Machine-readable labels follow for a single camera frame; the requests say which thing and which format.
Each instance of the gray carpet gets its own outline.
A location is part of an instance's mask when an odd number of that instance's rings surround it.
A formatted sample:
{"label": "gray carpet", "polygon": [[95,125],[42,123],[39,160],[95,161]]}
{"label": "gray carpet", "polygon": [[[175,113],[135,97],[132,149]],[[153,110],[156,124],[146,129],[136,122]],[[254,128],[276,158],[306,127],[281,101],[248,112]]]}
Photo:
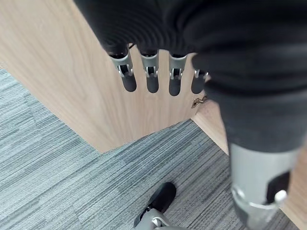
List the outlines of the gray carpet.
{"label": "gray carpet", "polygon": [[[244,229],[228,157],[192,121],[101,155],[0,70],[1,230],[130,230],[166,181],[178,189],[174,225]],[[280,211],[268,229],[297,228]]]}

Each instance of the wooden cabinet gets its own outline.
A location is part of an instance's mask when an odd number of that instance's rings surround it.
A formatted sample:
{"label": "wooden cabinet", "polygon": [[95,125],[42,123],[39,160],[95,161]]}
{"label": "wooden cabinet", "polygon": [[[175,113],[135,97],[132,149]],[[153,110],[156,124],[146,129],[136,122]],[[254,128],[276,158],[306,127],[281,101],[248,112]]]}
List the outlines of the wooden cabinet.
{"label": "wooden cabinet", "polygon": [[72,0],[1,0],[0,67],[101,152],[188,119],[194,70],[188,57],[181,92],[168,92],[168,52],[161,50],[157,93],[146,88],[136,47],[137,90],[127,92],[109,56]]}

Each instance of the black fabric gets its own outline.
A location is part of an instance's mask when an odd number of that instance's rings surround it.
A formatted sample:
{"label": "black fabric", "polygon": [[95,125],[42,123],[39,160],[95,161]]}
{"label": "black fabric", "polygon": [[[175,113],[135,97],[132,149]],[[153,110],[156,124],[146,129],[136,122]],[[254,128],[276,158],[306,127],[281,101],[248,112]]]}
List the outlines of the black fabric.
{"label": "black fabric", "polygon": [[[75,0],[109,53],[198,54],[208,98],[219,103],[228,141],[247,149],[298,148],[307,130],[307,1]],[[169,92],[180,92],[170,80]]]}

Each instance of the robotic arm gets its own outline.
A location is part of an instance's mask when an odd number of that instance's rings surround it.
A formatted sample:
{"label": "robotic arm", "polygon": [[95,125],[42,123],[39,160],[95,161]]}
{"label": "robotic arm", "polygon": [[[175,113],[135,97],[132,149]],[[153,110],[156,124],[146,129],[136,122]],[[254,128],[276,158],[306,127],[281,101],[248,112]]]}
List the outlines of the robotic arm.
{"label": "robotic arm", "polygon": [[158,49],[170,51],[169,92],[180,92],[196,52],[192,90],[204,84],[225,125],[236,213],[261,229],[288,196],[307,131],[307,2],[300,0],[75,0],[119,71],[136,89],[127,44],[158,90]]}

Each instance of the metal joint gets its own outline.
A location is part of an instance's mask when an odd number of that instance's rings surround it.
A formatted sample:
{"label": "metal joint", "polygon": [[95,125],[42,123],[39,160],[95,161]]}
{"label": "metal joint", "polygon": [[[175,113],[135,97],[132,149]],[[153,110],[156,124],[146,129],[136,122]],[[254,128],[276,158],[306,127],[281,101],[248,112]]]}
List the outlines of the metal joint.
{"label": "metal joint", "polygon": [[205,80],[208,75],[209,75],[208,72],[205,73],[204,71],[202,71],[200,69],[194,70],[194,77],[195,78],[198,78],[199,76],[201,76]]}
{"label": "metal joint", "polygon": [[141,55],[143,68],[146,73],[146,77],[158,77],[158,69],[159,69],[159,55],[156,53],[153,56],[144,56]]}
{"label": "metal joint", "polygon": [[110,57],[115,68],[118,70],[119,75],[124,78],[125,73],[128,72],[129,75],[133,74],[133,63],[131,60],[130,52],[128,51],[127,55],[123,58],[114,58]]}
{"label": "metal joint", "polygon": [[185,55],[184,57],[173,57],[169,55],[168,62],[169,62],[170,79],[180,80],[182,78],[186,61],[187,61],[187,55]]}

